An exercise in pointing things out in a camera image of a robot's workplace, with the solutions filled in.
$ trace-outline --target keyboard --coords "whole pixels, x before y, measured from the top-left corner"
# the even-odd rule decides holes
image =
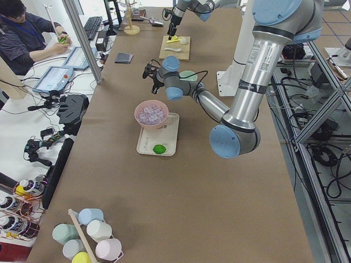
[[[84,25],[84,31],[86,32],[89,41],[95,38],[102,20],[103,18],[101,16],[92,16]]]

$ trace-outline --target person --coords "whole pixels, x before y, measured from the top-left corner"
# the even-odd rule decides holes
[[[26,75],[36,61],[66,52],[71,40],[59,23],[54,25],[58,39],[67,39],[47,47],[42,33],[55,33],[52,23],[27,13],[21,0],[0,0],[0,56],[16,75]]]

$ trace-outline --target pink bowl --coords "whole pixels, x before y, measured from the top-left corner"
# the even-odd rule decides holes
[[[134,110],[134,117],[144,129],[158,129],[163,126],[168,117],[168,107],[159,100],[147,100],[140,103]]]

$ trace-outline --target lanyard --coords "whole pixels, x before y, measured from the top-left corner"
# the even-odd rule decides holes
[[[19,28],[19,29],[21,29],[21,30],[23,30],[23,31],[25,31],[25,32],[27,32],[27,33],[29,33],[29,34],[31,34],[32,36],[35,36],[35,37],[39,40],[39,42],[45,44],[45,43],[43,42],[43,38],[42,38],[41,34],[39,35],[38,32],[37,32],[37,31],[35,30],[35,28],[33,27],[33,25],[32,25],[31,23],[29,23],[28,21],[25,21],[25,24],[26,24],[28,27],[30,27],[30,30],[28,30],[27,28],[25,28],[25,27],[19,25],[18,23],[15,23],[15,22],[13,22],[13,21],[11,21],[11,20],[5,18],[5,17],[2,17],[2,18],[5,19],[7,23],[9,23],[9,24],[13,25],[14,27],[17,27],[17,28]]]

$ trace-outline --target wooden cutting board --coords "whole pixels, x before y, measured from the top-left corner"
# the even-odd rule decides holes
[[[182,45],[179,41],[167,43],[168,36],[163,36],[159,59],[165,59],[168,56],[175,56],[179,60],[188,61],[190,55],[190,37],[185,37],[188,40],[186,45]],[[165,48],[181,48],[180,52],[165,50]]]

